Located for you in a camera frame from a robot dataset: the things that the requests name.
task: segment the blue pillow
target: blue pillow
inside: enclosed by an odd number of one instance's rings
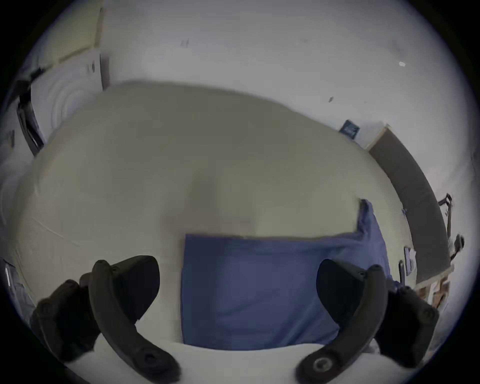
[[[370,202],[358,230],[317,240],[260,240],[186,235],[181,280],[183,342],[253,350],[327,344],[337,324],[322,306],[316,279],[324,259],[367,269],[387,252]]]

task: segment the white wall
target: white wall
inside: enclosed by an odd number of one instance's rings
[[[453,323],[478,262],[470,157],[479,111],[454,57],[414,9],[385,0],[108,0],[103,26],[110,84],[234,89],[335,129],[350,119],[360,136],[390,124],[437,198],[449,192],[456,202],[452,231],[466,247],[451,275]]]

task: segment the white bed sheet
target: white bed sheet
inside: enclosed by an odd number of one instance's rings
[[[96,260],[153,255],[160,291],[137,329],[180,345],[185,233],[351,232],[360,198],[373,204],[398,280],[411,246],[402,204],[356,143],[252,96],[113,86],[64,122],[24,177],[12,211],[13,258],[36,302]]]

